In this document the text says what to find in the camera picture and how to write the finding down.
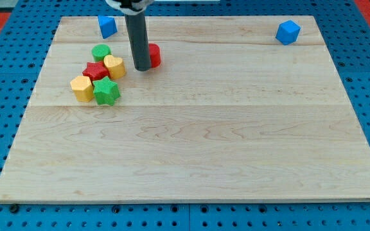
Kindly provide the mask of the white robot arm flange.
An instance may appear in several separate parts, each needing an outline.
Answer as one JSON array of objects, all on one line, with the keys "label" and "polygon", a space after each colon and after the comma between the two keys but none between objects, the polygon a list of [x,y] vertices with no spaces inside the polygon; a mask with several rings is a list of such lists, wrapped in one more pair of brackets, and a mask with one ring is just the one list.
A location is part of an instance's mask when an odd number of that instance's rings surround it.
[{"label": "white robot arm flange", "polygon": [[154,0],[105,0],[105,2],[125,15],[137,15],[144,12]]}]

